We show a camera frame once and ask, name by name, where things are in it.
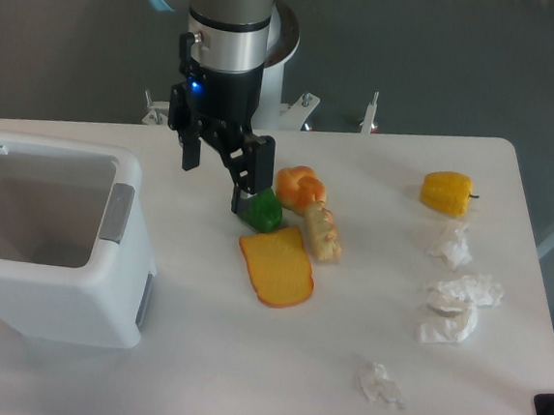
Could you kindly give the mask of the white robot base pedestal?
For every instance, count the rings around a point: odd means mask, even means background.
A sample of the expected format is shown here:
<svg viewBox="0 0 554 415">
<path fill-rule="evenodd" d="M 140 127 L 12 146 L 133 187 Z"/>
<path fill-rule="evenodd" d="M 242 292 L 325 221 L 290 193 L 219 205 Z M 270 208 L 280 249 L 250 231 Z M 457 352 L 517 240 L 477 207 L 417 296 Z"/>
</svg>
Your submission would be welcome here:
<svg viewBox="0 0 554 415">
<path fill-rule="evenodd" d="M 285 2 L 276 0 L 267 41 L 266 60 L 259 106 L 251 117 L 254 130 L 276 130 L 282 109 L 285 64 L 294 56 L 300 42 L 299 21 Z"/>
</svg>

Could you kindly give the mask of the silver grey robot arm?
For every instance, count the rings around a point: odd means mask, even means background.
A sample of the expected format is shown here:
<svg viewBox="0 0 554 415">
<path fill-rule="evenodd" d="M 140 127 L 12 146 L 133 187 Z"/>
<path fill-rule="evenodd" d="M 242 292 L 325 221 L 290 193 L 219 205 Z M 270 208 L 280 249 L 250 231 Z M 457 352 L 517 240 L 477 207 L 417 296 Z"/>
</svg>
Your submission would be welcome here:
<svg viewBox="0 0 554 415">
<path fill-rule="evenodd" d="M 150 0 L 169 11 L 166 0 Z M 276 146 L 253 133 L 274 0 L 189 0 L 179 37 L 179 72 L 171 87 L 168 127 L 178 135 L 182 167 L 198 167 L 201 144 L 220 155 L 234 191 L 232 212 L 243 215 L 273 184 Z"/>
</svg>

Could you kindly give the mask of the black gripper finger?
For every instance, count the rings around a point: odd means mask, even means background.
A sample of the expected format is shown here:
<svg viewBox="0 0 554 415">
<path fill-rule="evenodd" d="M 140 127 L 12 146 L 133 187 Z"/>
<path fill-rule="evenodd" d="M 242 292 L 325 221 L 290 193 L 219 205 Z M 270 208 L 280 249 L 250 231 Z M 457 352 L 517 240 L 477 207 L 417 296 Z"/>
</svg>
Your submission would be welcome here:
<svg viewBox="0 0 554 415">
<path fill-rule="evenodd" d="M 275 139 L 225 121 L 217 122 L 209 138 L 233 181 L 231 210 L 245 213 L 251 198 L 273 184 Z"/>
<path fill-rule="evenodd" d="M 180 110 L 177 119 L 177 133 L 182 147 L 182 169 L 192 170 L 199 166 L 200 132 L 202 122 L 187 107 Z"/>
</svg>

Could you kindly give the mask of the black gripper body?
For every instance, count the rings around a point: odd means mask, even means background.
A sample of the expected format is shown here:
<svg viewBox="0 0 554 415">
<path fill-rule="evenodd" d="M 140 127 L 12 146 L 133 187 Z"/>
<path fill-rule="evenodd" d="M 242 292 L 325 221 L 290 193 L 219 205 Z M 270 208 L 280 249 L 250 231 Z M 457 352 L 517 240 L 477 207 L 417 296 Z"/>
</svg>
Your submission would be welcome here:
<svg viewBox="0 0 554 415">
<path fill-rule="evenodd" d="M 184 146 L 199 137 L 225 150 L 240 150 L 258 107 L 264 68 L 228 73 L 197 62 L 191 50 L 200 43 L 193 32 L 179 37 L 180 72 L 184 80 L 171 96 L 169 123 Z"/>
</svg>

